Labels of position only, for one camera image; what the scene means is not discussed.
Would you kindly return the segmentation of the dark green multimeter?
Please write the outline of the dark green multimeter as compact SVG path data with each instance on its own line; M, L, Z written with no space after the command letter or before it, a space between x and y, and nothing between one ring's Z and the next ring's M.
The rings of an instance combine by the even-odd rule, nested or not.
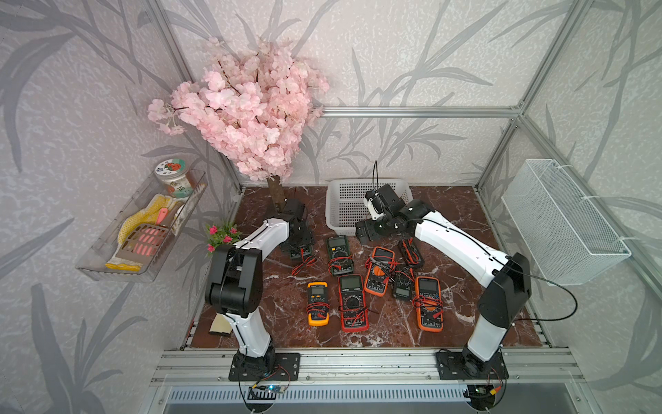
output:
M305 262L309 257L314 255L313 246L308 244L305 246L299 246L297 248L292 248L290 250L289 256L290 259L295 262Z
M329 255L328 271L334 276L352 274L354 270L350 244L346 236L330 237L326 240Z

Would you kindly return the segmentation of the orange Victor multimeter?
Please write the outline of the orange Victor multimeter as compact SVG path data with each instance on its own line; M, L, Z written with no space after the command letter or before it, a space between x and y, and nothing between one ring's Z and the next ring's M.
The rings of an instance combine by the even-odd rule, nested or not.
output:
M384 297L390 283L391 272L398 263L395 253L388 248L376 247L368 258L367 277L365 277L364 290L374 296Z

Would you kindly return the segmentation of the large red Aneng multimeter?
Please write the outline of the large red Aneng multimeter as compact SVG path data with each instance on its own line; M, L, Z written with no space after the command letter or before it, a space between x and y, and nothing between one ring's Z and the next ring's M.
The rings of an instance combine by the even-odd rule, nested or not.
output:
M368 309L362 279L358 274L338 277L341 329L344 332L362 332L369 328Z

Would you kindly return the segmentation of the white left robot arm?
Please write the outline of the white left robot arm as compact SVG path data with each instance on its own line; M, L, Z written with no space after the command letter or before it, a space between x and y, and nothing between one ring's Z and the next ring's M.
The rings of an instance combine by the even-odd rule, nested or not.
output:
M305 205L288 199L284 210L267 218L255 232L212 253L205 302L230 323L241 355L265 358L272 351L272 338L259 312L263 260L276 248L297 265L311 257L314 239L306 217Z

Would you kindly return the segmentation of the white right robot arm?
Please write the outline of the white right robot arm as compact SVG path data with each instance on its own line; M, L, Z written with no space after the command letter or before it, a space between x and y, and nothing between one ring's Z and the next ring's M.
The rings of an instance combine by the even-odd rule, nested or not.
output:
M463 358L476 366L490 362L531 296L529 260L481 243L422 200L404 202L388 185L368 191L364 205L371 217L355 224L362 243L414 236L459 264L484 288Z

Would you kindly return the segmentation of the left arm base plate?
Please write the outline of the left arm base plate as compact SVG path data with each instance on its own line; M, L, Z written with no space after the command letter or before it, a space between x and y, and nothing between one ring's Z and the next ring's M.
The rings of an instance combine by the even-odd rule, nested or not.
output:
M267 353L248 357L237 352L232 360L229 381L296 381L301 367L300 353Z

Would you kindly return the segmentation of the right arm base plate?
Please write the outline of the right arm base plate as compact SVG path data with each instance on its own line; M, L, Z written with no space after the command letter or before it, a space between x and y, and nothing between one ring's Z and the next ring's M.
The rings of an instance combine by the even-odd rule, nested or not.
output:
M467 348L461 351L443 348L435 354L435 359L441 380L477 381L494 378L505 381L510 377L501 349L487 362L483 362Z

